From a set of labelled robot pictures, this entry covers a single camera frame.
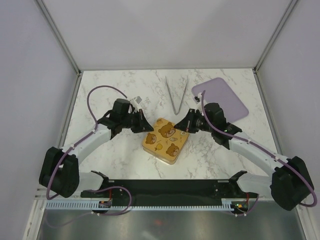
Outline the silver tin lid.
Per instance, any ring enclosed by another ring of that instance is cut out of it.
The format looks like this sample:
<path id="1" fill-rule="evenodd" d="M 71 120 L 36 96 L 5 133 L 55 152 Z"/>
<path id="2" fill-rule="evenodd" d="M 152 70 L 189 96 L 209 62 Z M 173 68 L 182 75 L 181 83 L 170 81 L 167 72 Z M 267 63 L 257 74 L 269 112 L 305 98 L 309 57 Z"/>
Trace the silver tin lid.
<path id="1" fill-rule="evenodd" d="M 142 141 L 142 147 L 147 153 L 169 165 L 176 163 L 189 138 L 189 133 L 174 126 L 165 118 L 158 118 L 153 126 L 154 131 L 148 132 Z"/>

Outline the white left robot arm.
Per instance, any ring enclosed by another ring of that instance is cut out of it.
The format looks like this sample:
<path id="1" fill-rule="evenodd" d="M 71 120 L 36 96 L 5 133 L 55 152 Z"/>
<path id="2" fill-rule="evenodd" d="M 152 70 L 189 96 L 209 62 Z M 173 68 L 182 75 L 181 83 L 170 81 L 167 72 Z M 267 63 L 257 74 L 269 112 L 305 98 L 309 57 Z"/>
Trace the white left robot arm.
<path id="1" fill-rule="evenodd" d="M 39 176 L 39 184 L 48 191 L 69 198 L 75 192 L 92 190 L 105 197 L 110 186 L 107 177 L 99 171 L 80 172 L 80 164 L 102 144 L 112 140 L 123 129 L 135 134 L 152 132 L 140 107 L 141 98 L 118 98 L 111 110 L 97 121 L 97 126 L 75 143 L 47 150 Z"/>

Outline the metal tongs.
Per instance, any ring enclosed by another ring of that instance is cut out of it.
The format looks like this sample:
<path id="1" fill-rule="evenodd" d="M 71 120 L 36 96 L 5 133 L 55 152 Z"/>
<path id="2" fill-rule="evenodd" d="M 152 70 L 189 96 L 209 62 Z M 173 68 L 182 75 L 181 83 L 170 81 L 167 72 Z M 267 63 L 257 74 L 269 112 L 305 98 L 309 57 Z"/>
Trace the metal tongs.
<path id="1" fill-rule="evenodd" d="M 172 110 L 176 116 L 181 111 L 188 84 L 188 76 L 181 75 L 180 78 L 165 77 L 165 85 L 169 94 Z"/>

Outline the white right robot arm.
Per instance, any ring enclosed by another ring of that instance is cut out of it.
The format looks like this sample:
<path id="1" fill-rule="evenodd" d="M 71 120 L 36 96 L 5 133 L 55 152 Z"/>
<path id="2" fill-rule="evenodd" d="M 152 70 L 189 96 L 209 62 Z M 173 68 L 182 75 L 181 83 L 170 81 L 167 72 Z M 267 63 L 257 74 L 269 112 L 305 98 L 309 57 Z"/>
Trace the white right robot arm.
<path id="1" fill-rule="evenodd" d="M 283 209 L 291 211 L 297 205 L 311 208 L 318 199 L 305 162 L 295 156 L 275 153 L 252 140 L 241 128 L 228 122 L 217 103 L 208 103 L 201 109 L 189 109 L 175 129 L 195 134 L 208 132 L 213 140 L 248 159 L 265 172 L 265 176 L 241 174 L 228 185 L 233 197 L 250 192 L 273 200 Z"/>

